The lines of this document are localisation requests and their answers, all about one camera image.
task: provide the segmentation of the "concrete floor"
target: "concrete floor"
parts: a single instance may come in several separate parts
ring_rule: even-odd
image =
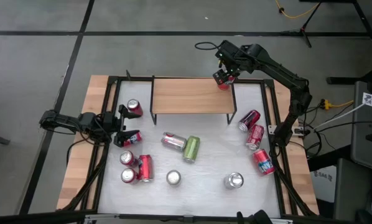
[[[299,14],[314,4],[281,1],[288,14]],[[87,0],[0,0],[0,30],[80,29]],[[194,30],[282,31],[299,28],[305,17],[288,19],[275,1],[96,1],[89,31]],[[322,4],[308,31],[363,32],[351,4]],[[76,37],[0,36],[0,136],[11,139],[0,146],[0,215],[17,212],[43,131],[38,120],[55,102]],[[353,99],[352,86],[330,86],[325,77],[359,77],[372,69],[372,42],[367,38],[290,37],[84,37],[61,113],[78,116],[91,75],[210,77],[217,70],[215,52],[194,49],[200,41],[261,44],[274,60],[310,80],[312,106],[321,98],[333,104]],[[269,78],[261,72],[242,78]],[[313,125],[340,109],[320,110]],[[340,123],[351,120],[345,118]],[[334,147],[350,142],[350,126],[327,131]],[[30,212],[55,210],[65,173],[65,154],[71,136],[54,134]],[[308,136],[304,144],[316,141]],[[331,148],[323,144],[322,152]]]

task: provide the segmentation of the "white cable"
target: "white cable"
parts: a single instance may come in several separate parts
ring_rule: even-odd
[[[359,108],[361,108],[361,107],[364,106],[365,104],[371,102],[371,100],[372,100],[372,97],[371,97],[368,101],[366,101],[366,102],[362,103],[361,105],[359,105],[358,107],[356,107],[355,109],[353,109],[353,110],[351,110],[351,111],[349,111],[349,112],[347,112],[347,113],[344,113],[343,115],[341,115],[341,116],[339,116],[339,117],[333,118],[333,119],[331,119],[330,121],[324,122],[324,123],[322,123],[322,124],[316,126],[313,130],[316,130],[318,127],[321,127],[321,126],[323,126],[323,125],[325,125],[325,124],[328,124],[328,123],[330,123],[330,122],[332,122],[332,121],[335,121],[336,119],[340,119],[340,118],[342,118],[342,117],[344,117],[344,116],[346,116],[346,115],[348,115],[348,114],[350,114],[350,113],[352,113],[352,112],[358,110]]]

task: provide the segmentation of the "green soda can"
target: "green soda can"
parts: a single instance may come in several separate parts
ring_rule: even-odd
[[[200,138],[190,136],[187,139],[187,143],[184,149],[184,161],[194,163],[198,153],[198,147],[200,146]]]

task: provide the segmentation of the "yellow cable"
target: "yellow cable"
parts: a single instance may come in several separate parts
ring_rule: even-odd
[[[342,107],[342,106],[349,105],[349,104],[351,104],[351,103],[353,103],[353,100],[351,100],[351,101],[349,101],[349,102],[346,102],[346,103],[343,103],[343,104],[341,104],[341,105],[331,105],[331,107]]]
[[[276,0],[276,4],[277,4],[278,8],[281,9],[281,6],[280,6],[278,0]],[[283,15],[285,15],[285,16],[286,16],[287,18],[289,18],[289,19],[296,19],[296,18],[298,18],[298,17],[301,17],[301,16],[304,16],[304,15],[308,14],[310,11],[314,10],[318,5],[319,5],[319,4],[317,3],[314,7],[312,7],[312,8],[309,9],[308,11],[306,11],[306,12],[304,12],[304,13],[302,13],[301,15],[298,15],[298,16],[289,16],[289,15],[287,15],[284,11],[281,11],[281,13],[283,13]]]

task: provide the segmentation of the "red soda can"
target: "red soda can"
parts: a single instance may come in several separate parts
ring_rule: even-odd
[[[129,139],[127,139],[124,142],[124,147],[135,144],[135,143],[138,143],[140,141],[142,141],[142,135],[141,135],[141,132],[138,132],[138,133],[132,135]]]
[[[121,153],[121,155],[119,156],[119,161],[122,164],[130,167],[134,167],[139,164],[134,154],[130,151],[124,151],[123,153]]]
[[[150,155],[139,156],[139,180],[143,182],[153,180],[153,160]]]
[[[141,116],[143,115],[141,104],[135,99],[130,99],[126,104],[126,107],[128,108],[129,111],[131,111],[134,114],[138,114]]]
[[[267,175],[274,172],[275,168],[264,149],[258,149],[254,152],[253,158],[263,174]]]
[[[250,111],[248,114],[246,114],[246,116],[244,116],[243,119],[238,122],[238,128],[240,128],[240,130],[244,132],[247,132],[248,130],[253,128],[254,124],[259,120],[260,117],[261,114],[258,111]]]
[[[233,83],[233,80],[235,77],[229,77],[228,81],[225,83],[222,83],[221,85],[218,85],[220,90],[227,90],[229,89],[230,85]]]
[[[257,150],[261,144],[264,132],[265,130],[261,125],[255,124],[247,138],[246,146],[251,150]]]
[[[126,184],[135,184],[137,179],[137,172],[132,168],[126,168],[121,173],[121,180]]]

